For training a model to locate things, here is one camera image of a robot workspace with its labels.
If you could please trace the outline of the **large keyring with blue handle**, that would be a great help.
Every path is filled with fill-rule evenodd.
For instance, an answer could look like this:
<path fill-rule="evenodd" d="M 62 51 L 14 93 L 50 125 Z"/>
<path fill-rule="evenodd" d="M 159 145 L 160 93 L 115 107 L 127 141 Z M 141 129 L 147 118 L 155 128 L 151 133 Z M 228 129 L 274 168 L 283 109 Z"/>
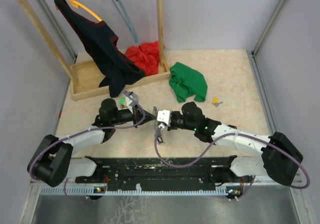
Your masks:
<path fill-rule="evenodd" d="M 162 138 L 161 132 L 159 132 L 159 134 L 157 135 L 157 131 L 159 129 L 159 122 L 157 121 L 158 109 L 157 109 L 156 106 L 153 107 L 152 113 L 155 116 L 154 132 L 155 132 L 156 141 L 157 141 L 158 144 L 162 144 L 162 143 L 164 143 L 164 140 Z"/>

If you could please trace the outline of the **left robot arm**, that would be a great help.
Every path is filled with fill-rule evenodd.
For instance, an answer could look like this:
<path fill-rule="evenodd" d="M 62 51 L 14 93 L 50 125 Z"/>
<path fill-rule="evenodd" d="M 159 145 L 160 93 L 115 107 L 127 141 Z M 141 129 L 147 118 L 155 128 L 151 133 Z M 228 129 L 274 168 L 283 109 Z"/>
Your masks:
<path fill-rule="evenodd" d="M 155 120 L 155 115 L 145 111 L 135 100 L 127 109 L 119 110 L 114 99 L 101 103 L 94 123 L 84 131 L 56 137 L 46 135 L 30 160 L 27 171 L 34 180 L 56 187 L 66 179 L 87 177 L 97 183 L 103 179 L 104 170 L 90 157 L 72 158 L 73 155 L 97 144 L 108 141 L 116 129 L 125 129 L 125 123 L 137 127 Z"/>

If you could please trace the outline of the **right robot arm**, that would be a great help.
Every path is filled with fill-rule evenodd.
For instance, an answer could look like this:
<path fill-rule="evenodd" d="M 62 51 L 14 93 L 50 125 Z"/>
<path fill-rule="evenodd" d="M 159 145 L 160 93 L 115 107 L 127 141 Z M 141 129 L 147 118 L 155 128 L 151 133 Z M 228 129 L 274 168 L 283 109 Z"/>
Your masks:
<path fill-rule="evenodd" d="M 171 112 L 168 129 L 191 130 L 202 142 L 248 153 L 245 157 L 235 157 L 224 168 L 223 176 L 229 182 L 242 176 L 268 176 L 283 186 L 291 186 L 303 160 L 285 134 L 274 132 L 264 136 L 240 131 L 206 117 L 194 102 L 184 104 L 181 111 Z"/>

